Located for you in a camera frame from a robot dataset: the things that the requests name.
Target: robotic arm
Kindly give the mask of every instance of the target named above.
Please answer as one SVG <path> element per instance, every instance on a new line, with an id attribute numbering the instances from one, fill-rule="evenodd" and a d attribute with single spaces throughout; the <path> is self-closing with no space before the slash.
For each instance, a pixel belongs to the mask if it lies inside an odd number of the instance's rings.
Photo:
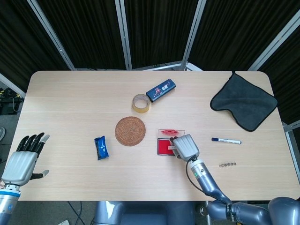
<path id="1" fill-rule="evenodd" d="M 0 225 L 6 225 L 13 213 L 18 199 L 21 195 L 20 187 L 27 184 L 29 180 L 40 179 L 49 173 L 33 173 L 39 154 L 49 135 L 40 133 L 24 137 L 16 152 L 14 152 L 4 170 L 2 180 L 5 188 L 0 190 Z"/>
<path id="2" fill-rule="evenodd" d="M 199 157 L 199 149 L 191 135 L 171 139 L 176 146 L 174 154 L 189 164 L 202 190 L 189 178 L 191 183 L 206 195 L 216 200 L 207 205 L 207 211 L 215 220 L 229 220 L 245 225 L 300 225 L 300 202 L 286 197 L 275 198 L 269 203 L 269 210 L 242 202 L 232 203 L 217 186 L 204 162 Z"/>

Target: wooden tabletop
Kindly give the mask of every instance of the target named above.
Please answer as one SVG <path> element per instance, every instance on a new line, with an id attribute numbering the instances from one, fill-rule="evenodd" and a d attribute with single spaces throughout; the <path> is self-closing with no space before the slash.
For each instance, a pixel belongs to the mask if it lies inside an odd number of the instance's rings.
<path id="1" fill-rule="evenodd" d="M 40 71 L 30 81 L 10 154 L 26 135 L 50 135 L 35 172 L 40 180 L 21 188 L 20 200 L 203 201 L 185 175 L 185 162 L 157 155 L 158 129 L 191 134 L 210 173 L 231 200 L 298 198 L 300 187 L 278 110 L 254 132 L 243 130 L 228 111 L 213 111 L 210 100 L 231 72 Z M 262 72 L 237 72 L 270 94 Z M 144 114 L 132 98 L 166 79 L 177 85 Z M 121 145 L 115 126 L 127 116 L 140 118 L 145 138 Z M 98 161 L 94 138 L 105 135 L 109 158 Z M 212 142 L 241 140 L 241 145 Z M 236 162 L 236 166 L 219 167 Z"/>

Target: woven coaster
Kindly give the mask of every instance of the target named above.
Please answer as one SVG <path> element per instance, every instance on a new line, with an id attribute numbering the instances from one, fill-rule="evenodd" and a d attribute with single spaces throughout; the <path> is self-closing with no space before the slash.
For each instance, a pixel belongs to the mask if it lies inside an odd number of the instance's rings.
<path id="1" fill-rule="evenodd" d="M 114 130 L 117 140 L 125 146 L 134 146 L 142 141 L 146 134 L 143 121 L 134 116 L 121 119 Z"/>

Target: tape roll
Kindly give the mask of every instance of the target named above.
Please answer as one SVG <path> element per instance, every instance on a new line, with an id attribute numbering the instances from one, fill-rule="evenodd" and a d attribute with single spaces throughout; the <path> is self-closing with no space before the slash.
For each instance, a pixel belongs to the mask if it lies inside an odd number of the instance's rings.
<path id="1" fill-rule="evenodd" d="M 139 107 L 137 107 L 135 105 L 136 102 L 140 101 L 140 100 L 146 102 L 146 107 L 139 108 Z M 134 98 L 132 99 L 132 107 L 138 113 L 145 113 L 145 112 L 147 112 L 149 110 L 149 108 L 150 108 L 150 100 L 149 100 L 148 96 L 144 95 L 144 94 L 138 94 L 138 95 L 134 96 Z"/>

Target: black towel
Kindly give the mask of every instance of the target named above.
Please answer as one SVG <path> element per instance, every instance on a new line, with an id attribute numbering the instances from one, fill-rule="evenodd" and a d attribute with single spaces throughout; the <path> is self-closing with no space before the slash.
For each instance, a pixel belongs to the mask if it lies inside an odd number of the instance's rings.
<path id="1" fill-rule="evenodd" d="M 215 111 L 229 110 L 238 125 L 247 131 L 255 131 L 276 106 L 277 100 L 272 95 L 235 72 L 210 102 Z"/>

